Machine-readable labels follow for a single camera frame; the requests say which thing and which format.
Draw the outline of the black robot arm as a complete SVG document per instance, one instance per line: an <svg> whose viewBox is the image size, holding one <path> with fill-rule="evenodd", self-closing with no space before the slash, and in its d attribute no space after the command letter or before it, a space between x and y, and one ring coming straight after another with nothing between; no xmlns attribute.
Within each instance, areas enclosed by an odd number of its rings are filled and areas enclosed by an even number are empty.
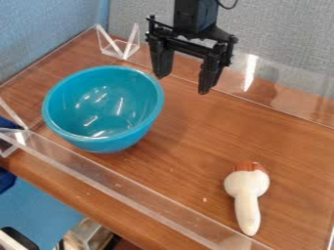
<svg viewBox="0 0 334 250"><path fill-rule="evenodd" d="M175 52L203 59L198 75L198 92L204 95L216 85L223 68L232 63L235 35L216 26L218 8L231 10L219 0L175 0L174 21L168 25L145 18L145 42L155 76L161 79L172 71Z"/></svg>

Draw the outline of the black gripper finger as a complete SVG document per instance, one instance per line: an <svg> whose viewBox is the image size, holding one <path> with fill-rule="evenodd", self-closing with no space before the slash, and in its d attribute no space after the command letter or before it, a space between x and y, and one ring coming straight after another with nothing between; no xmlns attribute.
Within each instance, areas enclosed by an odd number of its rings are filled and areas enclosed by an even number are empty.
<svg viewBox="0 0 334 250"><path fill-rule="evenodd" d="M198 92L204 95L216 85L224 67L224 55L210 53L203 59L199 72Z"/></svg>
<svg viewBox="0 0 334 250"><path fill-rule="evenodd" d="M175 51L161 40L149 40L149 57L155 76L161 79L172 70Z"/></svg>

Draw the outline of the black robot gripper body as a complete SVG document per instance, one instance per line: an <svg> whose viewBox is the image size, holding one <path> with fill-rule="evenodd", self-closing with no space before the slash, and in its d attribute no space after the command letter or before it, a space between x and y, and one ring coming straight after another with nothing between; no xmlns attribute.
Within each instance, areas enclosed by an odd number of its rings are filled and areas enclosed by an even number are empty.
<svg viewBox="0 0 334 250"><path fill-rule="evenodd" d="M147 43L149 40L161 40L175 52L200 59L204 59L210 53L223 54L224 66L231 64L238 37L223 31L215 24L200 32L190 32L188 30L180 31L175 26L159 22L155 15L151 15L147 21Z"/></svg>

